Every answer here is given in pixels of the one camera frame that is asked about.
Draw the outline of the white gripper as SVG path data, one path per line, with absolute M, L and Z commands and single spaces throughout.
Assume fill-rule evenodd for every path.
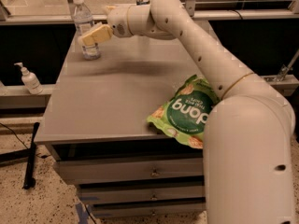
M 132 33 L 128 25 L 128 10 L 128 7 L 103 6 L 108 25 L 96 23 L 89 31 L 78 37 L 78 43 L 81 46 L 93 46 L 108 41 L 113 34 L 117 37 L 131 37 Z

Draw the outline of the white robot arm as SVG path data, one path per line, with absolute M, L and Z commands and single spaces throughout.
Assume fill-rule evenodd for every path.
M 198 26 L 179 0 L 114 7 L 107 24 L 79 37 L 83 45 L 113 35 L 176 38 L 220 102 L 204 130 L 208 224 L 296 224 L 290 103 Z

